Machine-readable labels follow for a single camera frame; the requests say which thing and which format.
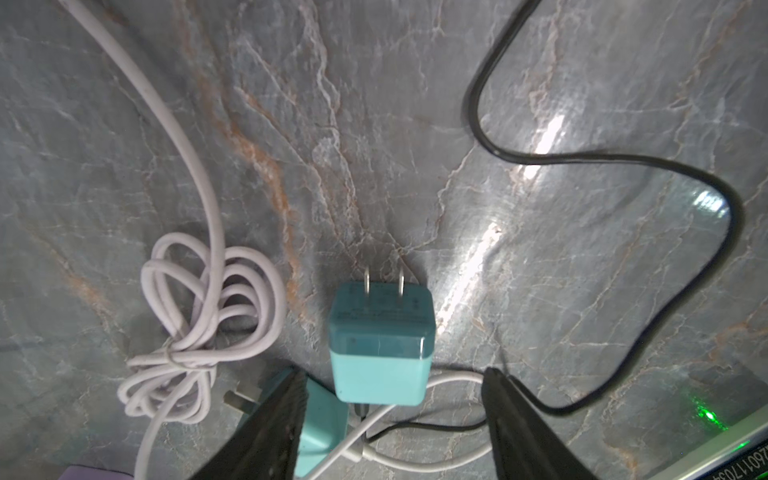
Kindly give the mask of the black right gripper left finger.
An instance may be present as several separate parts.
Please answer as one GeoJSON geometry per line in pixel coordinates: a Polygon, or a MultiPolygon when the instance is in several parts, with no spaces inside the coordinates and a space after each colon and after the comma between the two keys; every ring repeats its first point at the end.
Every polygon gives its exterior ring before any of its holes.
{"type": "Polygon", "coordinates": [[[292,479],[307,402],[306,374],[290,371],[193,477],[198,480],[292,479]]]}

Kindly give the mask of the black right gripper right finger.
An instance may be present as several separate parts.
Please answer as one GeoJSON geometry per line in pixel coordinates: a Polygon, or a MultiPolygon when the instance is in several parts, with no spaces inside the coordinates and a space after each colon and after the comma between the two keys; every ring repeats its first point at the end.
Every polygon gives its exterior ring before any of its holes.
{"type": "Polygon", "coordinates": [[[485,370],[481,398],[499,479],[596,479],[500,370],[485,370]]]}

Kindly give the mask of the small teal charger plug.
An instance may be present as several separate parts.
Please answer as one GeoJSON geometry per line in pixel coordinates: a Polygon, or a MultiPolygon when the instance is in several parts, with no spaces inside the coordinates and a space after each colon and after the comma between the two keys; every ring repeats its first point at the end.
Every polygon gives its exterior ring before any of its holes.
{"type": "MultiPolygon", "coordinates": [[[[224,402],[242,413],[238,427],[266,402],[279,384],[296,368],[288,367],[261,384],[240,383],[235,390],[224,394],[224,402]]],[[[347,434],[349,407],[334,393],[307,377],[307,408],[298,444],[298,457],[294,476],[304,478],[347,434]]]]}

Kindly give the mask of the large teal charger plug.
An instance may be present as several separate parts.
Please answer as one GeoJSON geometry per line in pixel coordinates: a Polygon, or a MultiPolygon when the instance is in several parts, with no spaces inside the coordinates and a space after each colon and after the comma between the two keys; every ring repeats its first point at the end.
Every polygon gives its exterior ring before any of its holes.
{"type": "Polygon", "coordinates": [[[436,338],[431,292],[395,283],[343,283],[329,315],[336,396],[348,404],[417,406],[425,398],[436,338]]]}

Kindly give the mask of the purple power strip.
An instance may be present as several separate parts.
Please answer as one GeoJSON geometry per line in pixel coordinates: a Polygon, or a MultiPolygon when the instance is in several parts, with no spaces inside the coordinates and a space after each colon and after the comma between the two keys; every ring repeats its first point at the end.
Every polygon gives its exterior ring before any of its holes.
{"type": "Polygon", "coordinates": [[[81,465],[67,467],[58,480],[133,480],[129,474],[81,465]]]}

